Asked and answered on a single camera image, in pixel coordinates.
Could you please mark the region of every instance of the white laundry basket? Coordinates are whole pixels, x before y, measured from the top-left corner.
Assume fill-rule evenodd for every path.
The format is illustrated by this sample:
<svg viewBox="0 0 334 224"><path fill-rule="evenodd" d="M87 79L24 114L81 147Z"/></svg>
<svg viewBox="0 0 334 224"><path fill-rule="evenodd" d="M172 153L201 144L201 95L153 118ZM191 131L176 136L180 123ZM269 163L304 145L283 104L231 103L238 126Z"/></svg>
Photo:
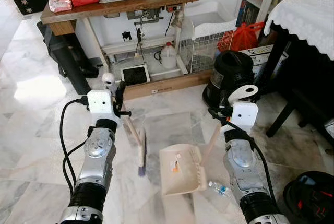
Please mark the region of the white laundry basket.
<svg viewBox="0 0 334 224"><path fill-rule="evenodd" d="M176 144L159 152L162 195L191 193L205 190L207 180L200 166L199 148L190 144Z"/></svg>
<svg viewBox="0 0 334 224"><path fill-rule="evenodd" d="M179 55L190 73L213 68L217 45L231 47L235 24L236 18L216 1L185 8Z"/></svg>

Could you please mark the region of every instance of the plastic jug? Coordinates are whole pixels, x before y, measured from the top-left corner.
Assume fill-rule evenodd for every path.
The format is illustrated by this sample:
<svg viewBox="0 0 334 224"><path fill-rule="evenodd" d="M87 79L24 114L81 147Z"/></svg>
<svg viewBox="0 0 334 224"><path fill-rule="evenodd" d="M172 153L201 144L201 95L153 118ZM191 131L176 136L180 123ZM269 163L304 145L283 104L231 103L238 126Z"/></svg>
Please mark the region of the plastic jug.
<svg viewBox="0 0 334 224"><path fill-rule="evenodd" d="M171 69L176 66L176 50L171 42L167 42L166 46L161 50L160 57L164 68Z"/></svg>

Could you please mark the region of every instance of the wooden tabletop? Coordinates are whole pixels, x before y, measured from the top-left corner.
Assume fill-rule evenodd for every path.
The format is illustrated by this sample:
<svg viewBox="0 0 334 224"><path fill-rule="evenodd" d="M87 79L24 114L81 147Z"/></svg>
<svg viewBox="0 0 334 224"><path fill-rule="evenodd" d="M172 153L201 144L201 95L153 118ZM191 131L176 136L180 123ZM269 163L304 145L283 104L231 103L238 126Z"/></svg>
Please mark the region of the wooden tabletop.
<svg viewBox="0 0 334 224"><path fill-rule="evenodd" d="M57 23L62 21L76 20L92 16L103 16L111 13L120 13L124 11L135 11L147 8L157 8L166 5L187 3L198 0L124 0L109 3L92 3L84 6L73 7L72 10L53 13L49 5L41 16L43 24Z"/></svg>

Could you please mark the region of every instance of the black vacuum cleaner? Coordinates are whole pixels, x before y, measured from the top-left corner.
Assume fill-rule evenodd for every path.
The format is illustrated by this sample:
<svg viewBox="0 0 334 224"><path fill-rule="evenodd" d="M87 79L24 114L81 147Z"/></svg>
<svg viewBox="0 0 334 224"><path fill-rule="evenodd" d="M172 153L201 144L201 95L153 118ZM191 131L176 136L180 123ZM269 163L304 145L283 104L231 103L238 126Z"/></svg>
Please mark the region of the black vacuum cleaner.
<svg viewBox="0 0 334 224"><path fill-rule="evenodd" d="M224 51L217 56L210 82L203 91L203 99L212 108L228 105L228 97L234 90L253 82L252 58L241 52Z"/></svg>

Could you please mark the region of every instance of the wire basket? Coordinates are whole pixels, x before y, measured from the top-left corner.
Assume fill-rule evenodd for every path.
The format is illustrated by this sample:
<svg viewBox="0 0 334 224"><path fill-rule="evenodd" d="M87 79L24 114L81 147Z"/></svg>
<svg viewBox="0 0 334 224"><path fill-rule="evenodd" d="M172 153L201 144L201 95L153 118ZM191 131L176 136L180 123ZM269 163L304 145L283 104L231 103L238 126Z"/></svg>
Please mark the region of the wire basket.
<svg viewBox="0 0 334 224"><path fill-rule="evenodd" d="M196 73L213 69L214 55L219 49L230 49L233 30L196 38L181 40L179 54L188 72Z"/></svg>

